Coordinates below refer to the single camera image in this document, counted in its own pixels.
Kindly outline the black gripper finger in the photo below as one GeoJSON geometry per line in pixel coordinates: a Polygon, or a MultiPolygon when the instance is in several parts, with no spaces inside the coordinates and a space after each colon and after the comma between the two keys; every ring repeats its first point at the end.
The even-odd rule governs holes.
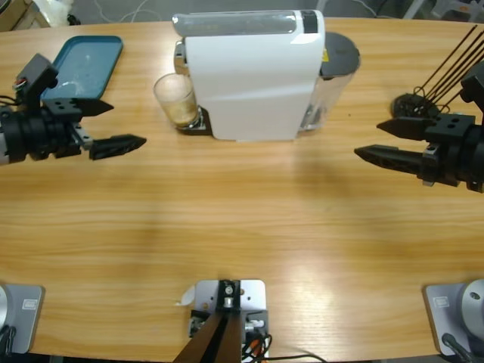
{"type": "Polygon", "coordinates": [[[93,141],[89,149],[89,159],[101,160],[122,156],[139,149],[146,142],[146,138],[132,134],[115,135],[110,138],[97,139],[93,141]]]}
{"type": "Polygon", "coordinates": [[[434,118],[400,116],[377,124],[377,128],[409,140],[461,140],[476,124],[474,116],[446,113],[434,118]]]}
{"type": "Polygon", "coordinates": [[[437,164],[424,160],[424,155],[385,145],[357,147],[354,153],[364,161],[384,169],[417,176],[422,181],[441,181],[437,164]]]}
{"type": "Polygon", "coordinates": [[[48,110],[55,120],[79,122],[83,117],[98,116],[113,109],[97,98],[55,98],[48,100],[48,110]]]}

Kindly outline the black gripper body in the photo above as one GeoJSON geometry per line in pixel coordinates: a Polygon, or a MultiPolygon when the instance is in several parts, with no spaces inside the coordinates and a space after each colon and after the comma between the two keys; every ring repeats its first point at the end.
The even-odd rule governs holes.
{"type": "Polygon", "coordinates": [[[423,153],[423,183],[483,192],[483,127],[448,124],[445,129],[427,134],[429,145],[423,153]]]}
{"type": "Polygon", "coordinates": [[[81,127],[80,121],[55,120],[46,106],[35,115],[2,106],[1,162],[19,163],[27,157],[38,161],[50,155],[71,157],[89,150],[93,139],[81,127]]]}

